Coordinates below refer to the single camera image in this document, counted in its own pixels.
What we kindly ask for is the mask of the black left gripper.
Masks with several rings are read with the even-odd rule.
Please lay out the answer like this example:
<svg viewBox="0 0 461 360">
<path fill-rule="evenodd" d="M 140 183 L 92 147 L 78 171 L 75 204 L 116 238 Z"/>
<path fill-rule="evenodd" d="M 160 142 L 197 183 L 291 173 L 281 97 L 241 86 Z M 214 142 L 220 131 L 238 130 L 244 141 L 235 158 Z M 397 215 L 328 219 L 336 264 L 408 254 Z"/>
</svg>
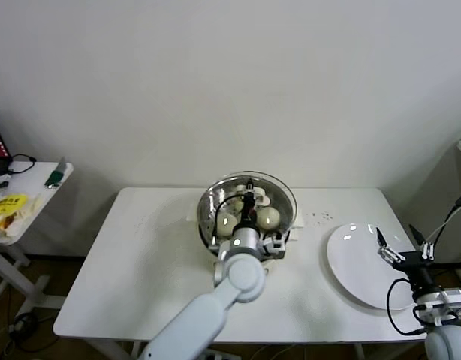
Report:
<svg viewBox="0 0 461 360">
<path fill-rule="evenodd" d="M 254 192 L 255 190 L 253 181 L 248 181 L 246 183 L 246 194 L 243 197 L 243 208 L 241 210 L 241 222 L 243 224 L 256 224 L 257 214 L 255 211 L 255 198 L 253 195 Z"/>
</svg>

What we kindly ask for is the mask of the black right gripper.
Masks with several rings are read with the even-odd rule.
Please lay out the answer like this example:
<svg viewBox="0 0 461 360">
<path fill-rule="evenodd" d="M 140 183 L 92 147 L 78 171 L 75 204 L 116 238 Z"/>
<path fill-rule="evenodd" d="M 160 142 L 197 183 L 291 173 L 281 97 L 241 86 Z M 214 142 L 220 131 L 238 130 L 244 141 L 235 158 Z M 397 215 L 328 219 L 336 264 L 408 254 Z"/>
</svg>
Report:
<svg viewBox="0 0 461 360">
<path fill-rule="evenodd" d="M 423 233 L 413 225 L 410 224 L 409 229 L 421 254 L 418 251 L 397 253 L 388 246 L 383 233 L 377 227 L 378 254 L 385 262 L 393 263 L 394 269 L 406 274 L 410 282 L 412 298 L 418 299 L 439 291 L 439 286 L 429 273 L 429 265 L 434 260 L 434 244 L 427 241 Z"/>
</svg>

